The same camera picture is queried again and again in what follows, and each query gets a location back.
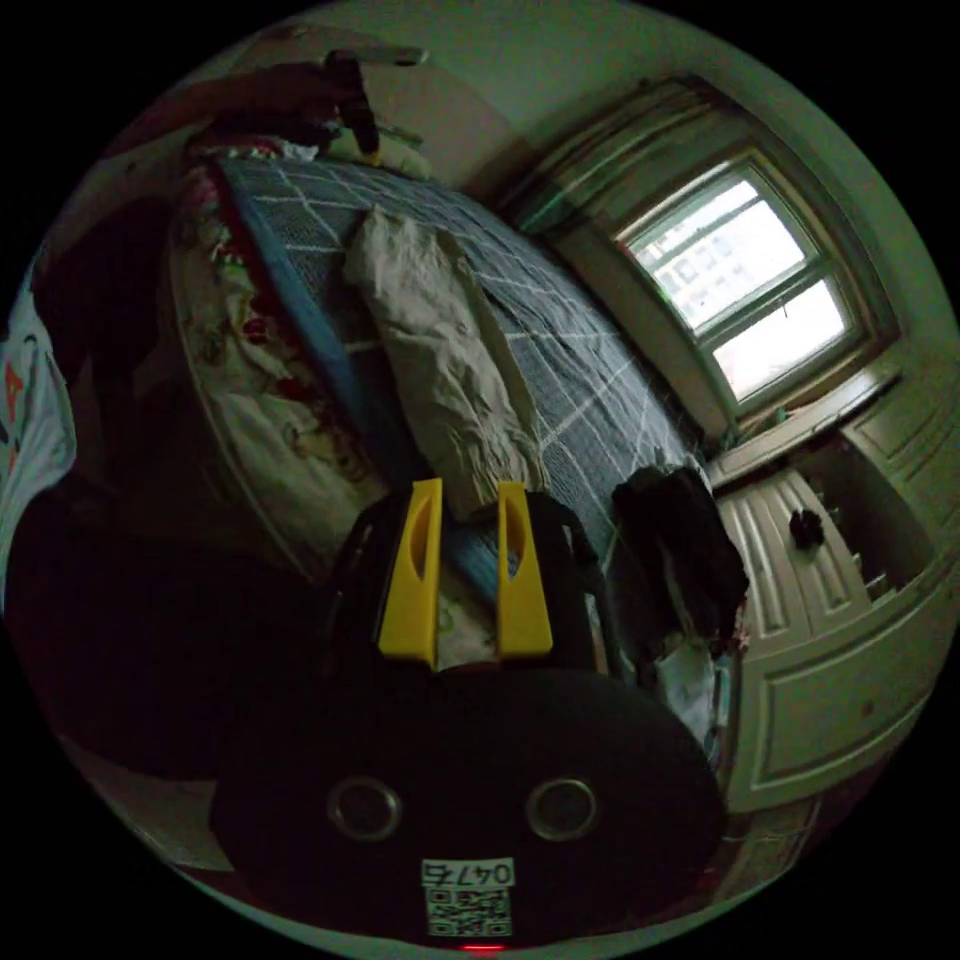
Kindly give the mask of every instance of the qr code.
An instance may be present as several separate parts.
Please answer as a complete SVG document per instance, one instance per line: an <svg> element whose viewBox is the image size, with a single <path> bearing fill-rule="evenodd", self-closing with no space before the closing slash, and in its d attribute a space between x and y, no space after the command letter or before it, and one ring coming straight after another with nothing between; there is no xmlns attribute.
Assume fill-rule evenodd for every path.
<svg viewBox="0 0 960 960"><path fill-rule="evenodd" d="M510 891L451 890L434 887L427 895L433 937L509 937Z"/></svg>

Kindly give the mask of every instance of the window sill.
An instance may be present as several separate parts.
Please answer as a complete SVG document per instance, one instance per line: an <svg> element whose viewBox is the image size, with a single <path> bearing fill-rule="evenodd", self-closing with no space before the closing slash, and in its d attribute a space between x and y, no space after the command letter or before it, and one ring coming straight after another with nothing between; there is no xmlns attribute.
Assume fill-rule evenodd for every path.
<svg viewBox="0 0 960 960"><path fill-rule="evenodd" d="M707 477L714 494L852 416L901 375L905 359L905 344L894 344L789 420L712 460Z"/></svg>

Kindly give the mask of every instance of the yellow bracket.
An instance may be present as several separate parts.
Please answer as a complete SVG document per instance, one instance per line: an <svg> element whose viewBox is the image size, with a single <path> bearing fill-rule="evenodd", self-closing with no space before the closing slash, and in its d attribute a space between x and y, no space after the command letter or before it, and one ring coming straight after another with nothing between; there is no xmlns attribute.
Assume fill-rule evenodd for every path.
<svg viewBox="0 0 960 960"><path fill-rule="evenodd" d="M517 557L512 578L510 550ZM497 654L501 660L546 656L553 634L522 483L500 484L497 551Z"/></svg>
<svg viewBox="0 0 960 960"><path fill-rule="evenodd" d="M380 628L380 652L437 668L437 592L443 481L413 485Z"/></svg>

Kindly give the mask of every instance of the pile of clothes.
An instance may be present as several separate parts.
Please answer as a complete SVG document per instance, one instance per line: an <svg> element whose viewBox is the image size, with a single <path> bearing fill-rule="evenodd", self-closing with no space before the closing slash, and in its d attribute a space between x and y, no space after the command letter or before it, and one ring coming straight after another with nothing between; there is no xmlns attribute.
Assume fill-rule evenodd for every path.
<svg viewBox="0 0 960 960"><path fill-rule="evenodd" d="M700 473L644 467L613 494L622 535L643 563L658 609L673 629L652 664L659 698L713 754L718 744L718 683L748 645L750 581ZM726 690L729 695L729 684Z"/></svg>

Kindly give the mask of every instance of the cabinet door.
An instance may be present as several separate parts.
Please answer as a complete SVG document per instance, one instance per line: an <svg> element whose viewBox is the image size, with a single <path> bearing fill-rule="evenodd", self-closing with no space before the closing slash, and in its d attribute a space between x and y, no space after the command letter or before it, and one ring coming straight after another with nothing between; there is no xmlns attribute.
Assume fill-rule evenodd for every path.
<svg viewBox="0 0 960 960"><path fill-rule="evenodd" d="M914 361L904 379L843 429L943 551L960 528L960 365Z"/></svg>
<svg viewBox="0 0 960 960"><path fill-rule="evenodd" d="M750 578L751 651L768 655L805 644L870 609L849 548L796 470L723 498L718 507ZM824 543L809 553L797 549L790 533L791 514L803 509L823 523Z"/></svg>
<svg viewBox="0 0 960 960"><path fill-rule="evenodd" d="M789 803L876 762L912 729L957 623L956 555L864 617L741 664L733 811Z"/></svg>

